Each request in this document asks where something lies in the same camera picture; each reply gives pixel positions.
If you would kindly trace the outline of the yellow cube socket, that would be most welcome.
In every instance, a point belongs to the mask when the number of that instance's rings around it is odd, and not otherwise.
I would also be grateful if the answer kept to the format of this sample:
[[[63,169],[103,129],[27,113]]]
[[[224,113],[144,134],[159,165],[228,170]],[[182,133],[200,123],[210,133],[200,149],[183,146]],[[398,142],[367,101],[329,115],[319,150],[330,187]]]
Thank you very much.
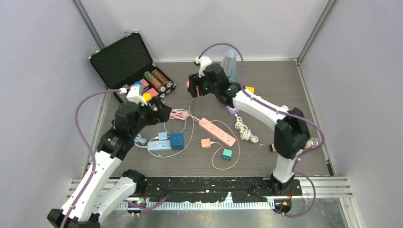
[[[254,93],[254,88],[253,87],[246,86],[245,88],[247,90],[249,90],[252,94]]]

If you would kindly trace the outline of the dark blue cube socket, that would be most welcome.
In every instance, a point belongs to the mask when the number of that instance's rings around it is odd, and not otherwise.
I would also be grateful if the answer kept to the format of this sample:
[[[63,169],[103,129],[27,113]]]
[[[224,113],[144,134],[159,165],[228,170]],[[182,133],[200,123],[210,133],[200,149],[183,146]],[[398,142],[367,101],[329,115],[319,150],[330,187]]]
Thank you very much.
[[[172,150],[183,150],[185,148],[183,133],[170,134],[170,147]]]

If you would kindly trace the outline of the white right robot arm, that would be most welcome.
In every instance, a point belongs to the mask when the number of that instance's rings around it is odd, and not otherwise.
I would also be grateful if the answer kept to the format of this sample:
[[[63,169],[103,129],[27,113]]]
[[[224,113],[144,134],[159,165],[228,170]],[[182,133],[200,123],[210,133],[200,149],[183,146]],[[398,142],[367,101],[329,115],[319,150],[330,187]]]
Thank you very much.
[[[274,132],[274,148],[278,158],[270,176],[270,187],[278,195],[285,194],[295,177],[299,158],[310,149],[306,143],[314,123],[294,108],[287,110],[251,93],[243,85],[230,82],[219,64],[210,64],[199,73],[188,76],[188,92],[192,97],[214,95],[224,106],[239,109],[260,120]]]

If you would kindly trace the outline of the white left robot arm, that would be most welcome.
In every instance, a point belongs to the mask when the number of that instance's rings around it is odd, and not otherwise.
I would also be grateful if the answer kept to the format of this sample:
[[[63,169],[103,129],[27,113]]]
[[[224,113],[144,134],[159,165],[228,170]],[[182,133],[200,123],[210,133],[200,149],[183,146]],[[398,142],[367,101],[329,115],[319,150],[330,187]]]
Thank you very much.
[[[60,209],[52,209],[48,221],[55,228],[99,228],[107,216],[127,197],[145,193],[145,176],[128,169],[105,194],[107,181],[134,146],[135,137],[146,126],[169,120],[172,109],[153,97],[145,104],[120,104],[112,127],[101,137],[92,164],[78,187]]]

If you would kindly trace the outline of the light blue charger plug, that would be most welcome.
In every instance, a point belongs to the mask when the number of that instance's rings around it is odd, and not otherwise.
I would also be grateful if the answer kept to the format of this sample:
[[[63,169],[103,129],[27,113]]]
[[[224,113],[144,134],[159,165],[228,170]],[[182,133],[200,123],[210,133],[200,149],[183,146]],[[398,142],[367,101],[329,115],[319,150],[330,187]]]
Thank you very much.
[[[158,140],[164,141],[169,139],[169,134],[167,132],[158,133]]]

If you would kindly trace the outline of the orange pink charger plug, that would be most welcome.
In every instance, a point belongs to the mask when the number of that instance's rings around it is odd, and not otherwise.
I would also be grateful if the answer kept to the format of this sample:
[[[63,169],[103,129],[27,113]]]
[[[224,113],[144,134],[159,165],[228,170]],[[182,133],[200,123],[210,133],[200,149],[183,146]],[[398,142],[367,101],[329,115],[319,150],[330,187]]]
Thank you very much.
[[[211,148],[212,142],[211,142],[210,138],[204,138],[204,139],[201,139],[198,144],[201,146],[201,148],[207,149],[207,148]]]

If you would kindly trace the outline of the teal charger plug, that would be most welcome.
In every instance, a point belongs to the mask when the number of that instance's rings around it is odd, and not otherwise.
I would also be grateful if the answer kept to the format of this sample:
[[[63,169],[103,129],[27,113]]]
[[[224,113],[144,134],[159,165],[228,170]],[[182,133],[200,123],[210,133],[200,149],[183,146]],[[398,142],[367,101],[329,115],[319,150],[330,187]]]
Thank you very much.
[[[224,149],[224,150],[222,151],[221,158],[222,158],[223,160],[230,161],[230,160],[232,159],[232,150],[230,150],[230,149]]]

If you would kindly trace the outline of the blue wrapped metronome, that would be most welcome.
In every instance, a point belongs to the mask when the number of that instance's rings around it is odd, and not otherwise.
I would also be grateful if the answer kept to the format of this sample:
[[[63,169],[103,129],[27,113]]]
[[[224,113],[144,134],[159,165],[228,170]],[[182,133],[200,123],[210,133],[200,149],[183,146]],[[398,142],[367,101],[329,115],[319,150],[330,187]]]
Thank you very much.
[[[225,53],[221,67],[224,69],[229,82],[235,82],[237,76],[237,52],[235,50],[230,49]]]

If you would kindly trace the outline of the light blue power strip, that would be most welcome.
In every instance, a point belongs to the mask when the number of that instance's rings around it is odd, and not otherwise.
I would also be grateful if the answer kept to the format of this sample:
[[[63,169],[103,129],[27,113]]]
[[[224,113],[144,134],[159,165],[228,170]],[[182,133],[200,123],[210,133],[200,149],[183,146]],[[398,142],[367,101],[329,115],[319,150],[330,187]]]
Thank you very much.
[[[170,140],[149,141],[147,149],[150,152],[170,151],[172,150]]]

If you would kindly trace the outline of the black chip case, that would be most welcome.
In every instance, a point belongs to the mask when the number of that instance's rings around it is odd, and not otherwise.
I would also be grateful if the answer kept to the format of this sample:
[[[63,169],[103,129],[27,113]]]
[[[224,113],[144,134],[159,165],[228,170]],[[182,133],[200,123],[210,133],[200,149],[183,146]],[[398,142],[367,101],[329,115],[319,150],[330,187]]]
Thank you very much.
[[[143,92],[160,99],[176,89],[176,83],[154,63],[137,31],[97,51],[89,62],[109,89],[141,84]]]

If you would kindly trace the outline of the pink power strip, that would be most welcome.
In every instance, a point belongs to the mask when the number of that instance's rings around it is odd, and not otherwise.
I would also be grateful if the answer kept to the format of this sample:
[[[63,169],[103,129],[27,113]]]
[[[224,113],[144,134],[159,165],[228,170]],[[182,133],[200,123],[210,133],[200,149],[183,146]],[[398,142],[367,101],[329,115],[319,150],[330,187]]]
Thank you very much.
[[[229,147],[232,147],[236,142],[236,139],[233,136],[226,133],[224,130],[206,118],[202,118],[199,121],[199,126]]]

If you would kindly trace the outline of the glittery small cylinder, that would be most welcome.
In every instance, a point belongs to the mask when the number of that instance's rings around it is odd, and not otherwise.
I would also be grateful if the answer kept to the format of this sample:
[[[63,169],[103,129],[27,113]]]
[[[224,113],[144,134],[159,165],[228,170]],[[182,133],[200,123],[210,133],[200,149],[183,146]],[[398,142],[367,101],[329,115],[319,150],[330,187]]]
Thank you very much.
[[[319,139],[319,138],[316,138],[316,137],[315,137],[315,138],[311,138],[310,140],[307,141],[307,143],[306,143],[304,149],[307,149],[307,148],[316,148],[316,147],[318,147],[319,143],[320,143],[320,139]],[[277,152],[277,150],[276,150],[276,148],[275,148],[275,146],[274,146],[273,143],[269,145],[269,150],[270,150],[271,152]]]

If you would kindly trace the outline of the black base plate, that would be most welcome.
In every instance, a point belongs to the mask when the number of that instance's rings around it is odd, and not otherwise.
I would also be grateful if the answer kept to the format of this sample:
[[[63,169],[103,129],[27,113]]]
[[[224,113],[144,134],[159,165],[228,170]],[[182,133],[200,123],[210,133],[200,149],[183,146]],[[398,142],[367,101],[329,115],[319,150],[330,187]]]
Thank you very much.
[[[148,177],[131,196],[152,202],[166,197],[167,202],[215,203],[228,195],[236,203],[264,202],[267,197],[301,196],[302,189],[296,179],[279,192],[264,177]]]

